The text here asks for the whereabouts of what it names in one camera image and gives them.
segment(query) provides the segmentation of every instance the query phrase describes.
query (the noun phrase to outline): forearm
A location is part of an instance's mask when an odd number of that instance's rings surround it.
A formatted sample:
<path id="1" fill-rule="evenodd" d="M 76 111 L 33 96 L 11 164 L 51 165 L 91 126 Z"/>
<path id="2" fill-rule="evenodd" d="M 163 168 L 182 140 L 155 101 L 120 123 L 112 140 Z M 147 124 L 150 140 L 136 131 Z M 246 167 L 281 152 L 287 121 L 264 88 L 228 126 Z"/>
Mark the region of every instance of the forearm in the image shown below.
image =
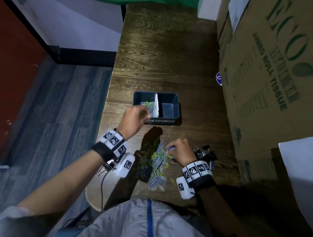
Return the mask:
<path id="1" fill-rule="evenodd" d="M 64 213 L 91 181 L 103 159 L 89 151 L 18 204 L 33 215 Z"/>
<path id="2" fill-rule="evenodd" d="M 213 231 L 223 236 L 247 236 L 238 218 L 215 186 L 200 190 L 199 195 Z"/>

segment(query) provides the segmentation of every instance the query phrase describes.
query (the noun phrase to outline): wood grain tabletop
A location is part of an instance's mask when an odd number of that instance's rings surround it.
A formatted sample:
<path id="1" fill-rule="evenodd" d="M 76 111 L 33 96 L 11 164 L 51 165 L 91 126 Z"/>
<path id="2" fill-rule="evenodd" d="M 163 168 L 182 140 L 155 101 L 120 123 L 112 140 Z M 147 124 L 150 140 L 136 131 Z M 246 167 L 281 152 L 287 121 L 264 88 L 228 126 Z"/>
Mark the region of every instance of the wood grain tabletop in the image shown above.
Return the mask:
<path id="1" fill-rule="evenodd" d="M 157 136 L 166 143 L 187 138 L 192 148 L 209 144 L 218 158 L 212 172 L 216 183 L 241 186 L 223 91 L 215 79 L 218 64 L 215 21 L 198 19 L 197 9 L 183 6 L 131 3 L 98 137 L 107 129 L 118 126 L 125 108 L 132 106 L 135 91 L 177 93 L 180 124 L 144 125 L 128 141 L 129 151 L 138 152 L 146 141 L 153 141 Z M 177 185 L 169 180 L 182 176 L 179 164 L 171 162 L 164 170 L 168 178 L 164 192 L 159 189 L 150 191 L 146 183 L 137 180 L 137 166 L 134 164 L 131 174 L 117 182 L 108 198 L 110 202 L 131 196 L 153 198 L 178 206 L 195 204 L 195 199 L 182 200 Z M 94 189 L 97 191 L 94 192 L 99 195 L 100 183 L 96 183 L 98 186 Z"/>

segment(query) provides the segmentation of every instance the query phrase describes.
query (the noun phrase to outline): red wall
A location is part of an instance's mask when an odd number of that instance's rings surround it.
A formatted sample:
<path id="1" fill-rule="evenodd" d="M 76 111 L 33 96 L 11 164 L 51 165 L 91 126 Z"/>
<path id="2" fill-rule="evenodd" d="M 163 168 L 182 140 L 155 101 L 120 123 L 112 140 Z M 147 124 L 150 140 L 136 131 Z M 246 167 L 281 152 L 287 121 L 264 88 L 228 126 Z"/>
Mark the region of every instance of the red wall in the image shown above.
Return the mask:
<path id="1" fill-rule="evenodd" d="M 0 0 L 0 155 L 45 50 Z"/>

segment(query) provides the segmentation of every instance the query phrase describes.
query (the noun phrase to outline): divided container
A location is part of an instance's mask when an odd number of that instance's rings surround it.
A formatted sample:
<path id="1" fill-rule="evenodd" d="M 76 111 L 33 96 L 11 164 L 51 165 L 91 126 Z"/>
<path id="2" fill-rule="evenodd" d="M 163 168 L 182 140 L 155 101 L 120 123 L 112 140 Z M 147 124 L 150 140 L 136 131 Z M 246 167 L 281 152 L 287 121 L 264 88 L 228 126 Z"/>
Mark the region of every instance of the divided container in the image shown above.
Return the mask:
<path id="1" fill-rule="evenodd" d="M 178 95 L 176 93 L 135 91 L 133 105 L 141 102 L 154 102 L 155 95 L 158 96 L 159 117 L 151 118 L 148 124 L 173 125 L 179 118 Z"/>

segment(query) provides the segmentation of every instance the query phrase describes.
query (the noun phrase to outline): blue zipper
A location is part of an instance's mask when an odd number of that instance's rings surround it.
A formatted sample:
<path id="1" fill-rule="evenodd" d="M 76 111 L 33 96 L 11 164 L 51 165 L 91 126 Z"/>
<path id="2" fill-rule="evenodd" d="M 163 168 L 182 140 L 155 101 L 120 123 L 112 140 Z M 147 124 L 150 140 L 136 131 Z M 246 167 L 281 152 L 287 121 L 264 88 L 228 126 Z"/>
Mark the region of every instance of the blue zipper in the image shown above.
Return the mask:
<path id="1" fill-rule="evenodd" d="M 148 199 L 147 222 L 148 222 L 148 237 L 153 237 L 152 201 L 150 198 Z"/>

